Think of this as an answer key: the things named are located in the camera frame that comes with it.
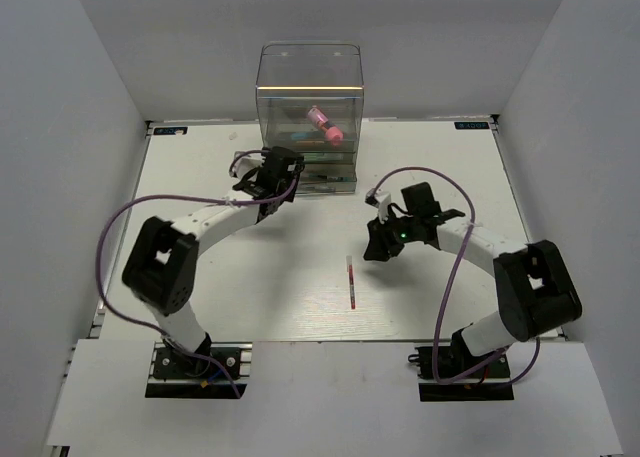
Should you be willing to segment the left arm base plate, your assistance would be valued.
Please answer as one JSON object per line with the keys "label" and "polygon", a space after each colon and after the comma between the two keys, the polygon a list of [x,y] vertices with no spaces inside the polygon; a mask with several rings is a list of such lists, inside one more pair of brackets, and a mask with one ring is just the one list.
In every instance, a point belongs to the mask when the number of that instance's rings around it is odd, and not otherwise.
{"label": "left arm base plate", "polygon": [[178,354],[165,343],[156,343],[152,353],[145,397],[150,399],[234,400],[242,396],[249,382],[252,345],[249,343],[212,344],[210,356],[215,364]]}

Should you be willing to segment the green capped highlighter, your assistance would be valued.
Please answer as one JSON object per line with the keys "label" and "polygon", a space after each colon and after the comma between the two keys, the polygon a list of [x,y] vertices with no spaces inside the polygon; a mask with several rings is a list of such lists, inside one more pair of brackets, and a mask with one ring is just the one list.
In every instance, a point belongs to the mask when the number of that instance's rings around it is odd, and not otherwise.
{"label": "green capped highlighter", "polygon": [[306,163],[322,163],[322,162],[339,162],[343,159],[343,153],[305,153],[304,160]]}

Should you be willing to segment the green pen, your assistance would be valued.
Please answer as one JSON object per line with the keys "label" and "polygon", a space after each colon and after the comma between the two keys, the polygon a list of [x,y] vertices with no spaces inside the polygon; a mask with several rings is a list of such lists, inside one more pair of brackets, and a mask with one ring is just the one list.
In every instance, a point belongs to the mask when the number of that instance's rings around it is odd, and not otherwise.
{"label": "green pen", "polygon": [[342,176],[330,176],[321,174],[310,174],[304,177],[306,180],[319,182],[349,182],[351,178]]}

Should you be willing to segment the red pen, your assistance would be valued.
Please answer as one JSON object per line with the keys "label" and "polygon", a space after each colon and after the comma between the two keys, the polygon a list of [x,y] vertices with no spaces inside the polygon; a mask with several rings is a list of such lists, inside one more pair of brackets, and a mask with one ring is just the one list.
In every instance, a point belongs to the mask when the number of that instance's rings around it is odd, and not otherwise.
{"label": "red pen", "polygon": [[348,255],[346,257],[346,267],[347,267],[348,284],[349,284],[350,308],[351,310],[355,310],[356,309],[355,279],[354,279],[353,259],[351,255]]}

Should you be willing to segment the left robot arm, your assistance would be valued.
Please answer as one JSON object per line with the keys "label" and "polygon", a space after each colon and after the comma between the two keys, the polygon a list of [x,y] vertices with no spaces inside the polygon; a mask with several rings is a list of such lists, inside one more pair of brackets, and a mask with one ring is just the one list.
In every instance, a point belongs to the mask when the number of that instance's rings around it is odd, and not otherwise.
{"label": "left robot arm", "polygon": [[229,168],[236,184],[221,199],[167,195],[202,203],[186,216],[147,219],[125,264],[122,282],[150,310],[163,340],[178,351],[177,364],[199,376],[211,364],[211,339],[189,300],[199,258],[232,234],[259,224],[295,198],[302,154],[284,147],[238,152]]}

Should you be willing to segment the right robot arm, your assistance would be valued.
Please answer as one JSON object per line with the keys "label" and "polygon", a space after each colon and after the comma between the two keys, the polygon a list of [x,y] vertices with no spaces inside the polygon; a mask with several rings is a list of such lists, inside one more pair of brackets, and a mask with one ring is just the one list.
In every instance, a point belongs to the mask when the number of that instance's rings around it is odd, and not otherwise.
{"label": "right robot arm", "polygon": [[387,262],[410,243],[422,243],[469,262],[495,283],[497,311],[456,331],[448,351],[432,347],[432,379],[454,382],[477,374],[516,342],[526,342],[579,319],[582,304],[558,247],[549,240],[520,243],[444,210],[426,182],[402,191],[399,208],[389,193],[365,198],[377,215],[367,224],[364,259]]}

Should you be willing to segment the clear plastic drawer organizer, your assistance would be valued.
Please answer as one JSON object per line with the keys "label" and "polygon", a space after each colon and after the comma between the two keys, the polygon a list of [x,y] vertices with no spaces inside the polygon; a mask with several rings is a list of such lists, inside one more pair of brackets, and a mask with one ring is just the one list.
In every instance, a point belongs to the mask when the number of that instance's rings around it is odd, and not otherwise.
{"label": "clear plastic drawer organizer", "polygon": [[301,193],[356,190],[364,108],[359,46],[340,41],[265,44],[255,100],[263,144],[304,157]]}

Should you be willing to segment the purple pen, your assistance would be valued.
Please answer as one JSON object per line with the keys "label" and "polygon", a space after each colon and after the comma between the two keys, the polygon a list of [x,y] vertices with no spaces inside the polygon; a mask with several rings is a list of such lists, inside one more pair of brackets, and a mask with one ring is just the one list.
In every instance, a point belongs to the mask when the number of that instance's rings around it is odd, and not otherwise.
{"label": "purple pen", "polygon": [[302,193],[330,194],[334,193],[336,190],[331,186],[303,186],[300,187],[299,191]]}

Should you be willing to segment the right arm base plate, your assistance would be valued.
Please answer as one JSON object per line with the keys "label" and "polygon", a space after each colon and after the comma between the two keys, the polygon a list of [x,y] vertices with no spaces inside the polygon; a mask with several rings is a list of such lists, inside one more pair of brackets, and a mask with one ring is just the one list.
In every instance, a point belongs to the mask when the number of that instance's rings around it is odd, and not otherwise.
{"label": "right arm base plate", "polygon": [[[470,375],[448,385],[439,384],[432,372],[432,346],[419,346],[407,357],[407,363],[417,371],[418,391],[421,402],[500,402],[513,401],[514,392],[510,384],[511,371],[508,360],[500,356],[497,360],[479,368]],[[439,347],[438,370],[442,380],[452,379],[458,374],[483,361],[485,356],[464,359],[450,345]]]}

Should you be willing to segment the pink capped clip jar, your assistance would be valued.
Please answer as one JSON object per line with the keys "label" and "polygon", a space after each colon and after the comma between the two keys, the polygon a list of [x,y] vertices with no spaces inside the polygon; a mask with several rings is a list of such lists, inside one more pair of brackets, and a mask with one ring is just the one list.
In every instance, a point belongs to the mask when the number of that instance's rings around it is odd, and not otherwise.
{"label": "pink capped clip jar", "polygon": [[337,146],[343,142],[344,133],[317,106],[309,109],[307,119],[330,144]]}

